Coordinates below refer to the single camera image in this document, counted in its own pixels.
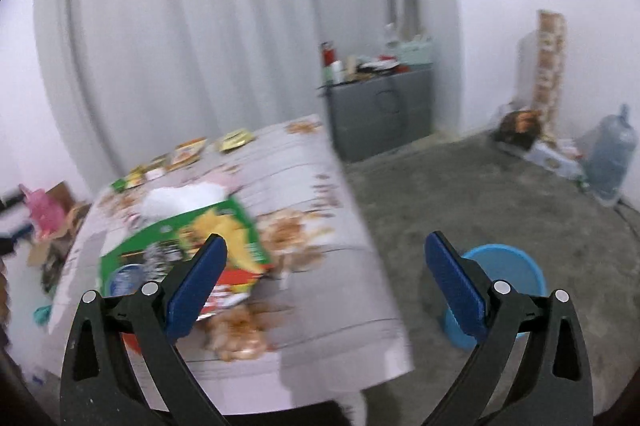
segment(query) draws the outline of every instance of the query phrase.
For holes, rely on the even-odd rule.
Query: food image on box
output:
[[[211,234],[224,238],[227,262],[198,319],[238,304],[270,268],[270,260],[251,220],[232,197],[150,225],[103,256],[102,293],[123,296],[146,281],[161,282],[175,263],[191,259]]]

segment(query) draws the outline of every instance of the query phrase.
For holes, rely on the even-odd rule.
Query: food package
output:
[[[144,170],[147,182],[154,181],[162,177],[167,171],[168,162],[168,154],[160,155],[159,157],[151,160]]]
[[[291,134],[300,133],[302,135],[307,135],[309,133],[317,132],[320,126],[321,124],[319,122],[302,119],[287,124],[286,131]]]
[[[238,304],[271,265],[251,220],[233,197],[152,224],[103,256],[102,294],[122,296],[146,281],[162,281],[176,262],[191,259],[212,233],[225,239],[228,259],[199,319]]]
[[[207,145],[206,138],[193,139],[176,146],[167,166],[169,171],[189,166],[200,159],[200,154]]]
[[[116,193],[122,193],[126,189],[132,189],[133,187],[141,186],[146,182],[144,166],[138,166],[133,168],[129,174],[116,180],[111,184],[111,189]]]
[[[255,139],[249,130],[241,129],[226,134],[220,141],[219,150],[222,153],[233,151]]]
[[[497,142],[529,151],[540,137],[539,113],[533,110],[513,111],[505,115],[493,138]]]
[[[527,151],[517,146],[505,144],[505,142],[498,142],[497,146],[503,151],[539,165],[559,177],[577,180],[584,176],[580,162],[577,159],[567,157],[558,149],[553,149],[545,141],[535,141]]]

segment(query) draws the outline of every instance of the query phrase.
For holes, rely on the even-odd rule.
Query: table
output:
[[[236,196],[254,218],[318,206],[329,215],[333,231],[323,236],[319,266],[292,273],[284,288],[268,277],[255,287],[257,298],[292,309],[270,331],[276,350],[253,361],[223,362],[202,348],[203,332],[194,329],[177,343],[193,375],[223,414],[248,414],[324,402],[407,373],[412,359],[404,325],[320,120],[311,116],[255,134],[239,150],[221,155],[209,147],[194,165],[138,188],[142,197],[218,169],[236,176],[242,186]],[[100,203],[108,191],[100,193],[82,226],[54,299],[43,357],[45,368],[57,375],[78,301],[97,288],[101,255],[134,232],[125,221],[135,204],[110,215]],[[130,358],[149,404],[166,409],[142,358]]]

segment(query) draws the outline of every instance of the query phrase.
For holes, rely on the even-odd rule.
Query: white curtain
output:
[[[198,136],[322,111],[319,44],[377,54],[412,0],[34,0],[52,109],[97,189]]]

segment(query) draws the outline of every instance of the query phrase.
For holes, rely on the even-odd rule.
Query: teal object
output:
[[[39,307],[33,312],[33,321],[35,321],[36,325],[39,327],[43,327],[47,323],[49,323],[49,318],[51,317],[51,305],[46,305],[45,307]]]
[[[548,295],[542,269],[520,249],[491,243],[476,247],[462,257],[475,260],[492,281],[508,281],[519,293],[532,296]],[[472,350],[476,347],[476,340],[460,329],[449,307],[444,313],[442,328],[451,343],[458,348]]]

